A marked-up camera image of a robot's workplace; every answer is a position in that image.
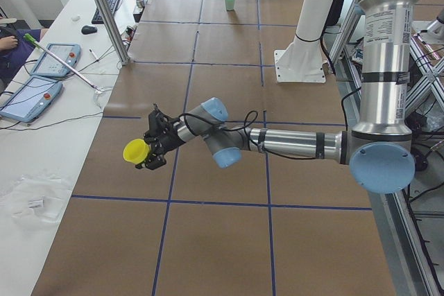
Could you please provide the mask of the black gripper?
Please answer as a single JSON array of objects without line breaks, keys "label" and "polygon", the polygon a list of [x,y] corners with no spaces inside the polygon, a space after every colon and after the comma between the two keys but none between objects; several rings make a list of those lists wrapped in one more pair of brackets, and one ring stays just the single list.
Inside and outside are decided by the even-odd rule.
[{"label": "black gripper", "polygon": [[148,130],[144,133],[143,140],[151,146],[151,151],[157,155],[147,157],[144,161],[135,164],[136,169],[155,170],[164,166],[167,161],[163,154],[185,144],[185,141],[179,137],[177,130],[180,118],[166,115],[156,103],[153,104],[153,107],[153,111],[148,115]]}]

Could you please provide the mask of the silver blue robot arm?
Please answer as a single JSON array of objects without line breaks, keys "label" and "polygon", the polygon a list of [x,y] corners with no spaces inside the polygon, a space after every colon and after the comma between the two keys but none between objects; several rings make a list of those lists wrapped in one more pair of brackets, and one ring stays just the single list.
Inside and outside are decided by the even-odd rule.
[{"label": "silver blue robot arm", "polygon": [[123,158],[137,168],[165,165],[167,152],[202,137],[214,161],[226,168],[245,150],[288,159],[333,159],[346,164],[355,181],[373,193],[395,193],[410,185],[416,161],[412,132],[404,122],[413,6],[418,0],[357,0],[365,16],[359,120],[337,134],[252,128],[257,113],[242,126],[227,128],[228,112],[210,98],[171,118],[154,109],[141,139],[128,143]]}]

